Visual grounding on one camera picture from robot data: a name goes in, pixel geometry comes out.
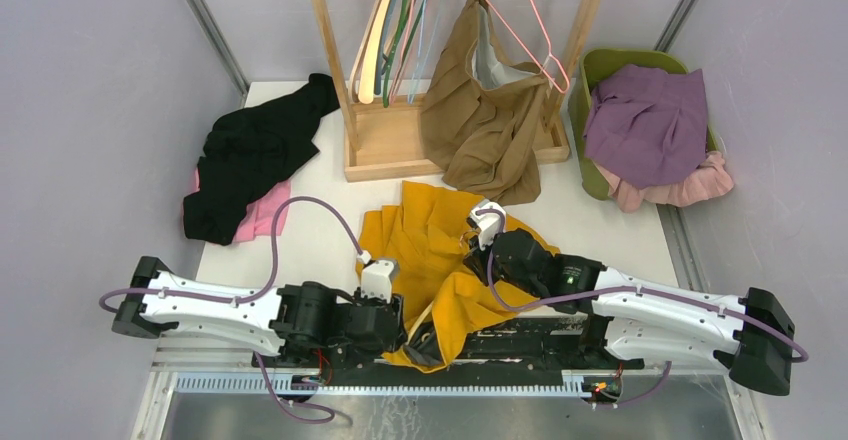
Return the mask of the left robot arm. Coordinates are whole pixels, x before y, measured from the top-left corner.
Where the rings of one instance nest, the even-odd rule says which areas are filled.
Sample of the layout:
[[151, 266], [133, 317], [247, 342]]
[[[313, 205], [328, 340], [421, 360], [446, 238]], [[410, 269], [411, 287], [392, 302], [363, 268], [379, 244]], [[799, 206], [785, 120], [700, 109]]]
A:
[[122, 300], [111, 329], [142, 339], [212, 338], [294, 367], [307, 364], [317, 350], [380, 355], [407, 339], [403, 298], [391, 291], [397, 270], [393, 261], [371, 262], [365, 287], [352, 293], [314, 281], [260, 293], [183, 278], [144, 256], [129, 288], [118, 293]]

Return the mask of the yellow garment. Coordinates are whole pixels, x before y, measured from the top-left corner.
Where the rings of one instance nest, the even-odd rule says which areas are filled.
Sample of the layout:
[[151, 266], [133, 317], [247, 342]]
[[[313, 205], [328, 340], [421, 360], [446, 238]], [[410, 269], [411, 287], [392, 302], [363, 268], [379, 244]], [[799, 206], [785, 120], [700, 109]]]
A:
[[407, 345], [384, 354], [395, 366], [430, 374], [457, 359], [466, 337], [515, 317], [515, 307], [531, 295], [503, 281], [490, 291], [468, 269], [460, 239], [468, 214], [482, 196], [405, 181], [400, 202], [370, 210], [363, 217], [360, 245], [376, 258], [397, 261], [392, 290], [404, 299], [403, 323], [418, 333], [433, 328], [433, 353]]

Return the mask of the yellow plastic hanger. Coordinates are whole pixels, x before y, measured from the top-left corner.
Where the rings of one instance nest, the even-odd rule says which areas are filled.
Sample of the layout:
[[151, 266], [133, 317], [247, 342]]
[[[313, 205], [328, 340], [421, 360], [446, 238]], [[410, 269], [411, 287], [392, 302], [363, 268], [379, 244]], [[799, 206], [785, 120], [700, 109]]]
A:
[[413, 322], [408, 332], [407, 341], [403, 345], [404, 350], [425, 353], [438, 351], [438, 335], [433, 314], [434, 307], [435, 302], [431, 302]]

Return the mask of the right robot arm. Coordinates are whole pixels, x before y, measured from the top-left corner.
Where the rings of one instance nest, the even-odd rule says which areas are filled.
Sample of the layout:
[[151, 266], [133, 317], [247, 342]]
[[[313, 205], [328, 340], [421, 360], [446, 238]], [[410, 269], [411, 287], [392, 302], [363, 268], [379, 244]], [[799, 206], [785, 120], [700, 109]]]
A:
[[505, 309], [586, 316], [589, 334], [579, 338], [577, 352], [591, 368], [616, 359], [722, 369], [749, 390], [786, 396], [793, 367], [809, 359], [793, 320], [768, 290], [751, 287], [737, 296], [662, 285], [554, 254], [523, 229], [474, 234], [469, 247], [465, 265]]

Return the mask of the tan pleated skirt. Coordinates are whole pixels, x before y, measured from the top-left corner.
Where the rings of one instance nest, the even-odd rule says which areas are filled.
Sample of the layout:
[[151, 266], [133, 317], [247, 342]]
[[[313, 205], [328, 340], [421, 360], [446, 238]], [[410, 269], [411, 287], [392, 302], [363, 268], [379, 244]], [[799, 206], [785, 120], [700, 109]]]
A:
[[420, 114], [423, 152], [445, 184], [501, 205], [535, 201], [534, 149], [549, 82], [511, 64], [485, 0], [467, 0], [439, 56]]

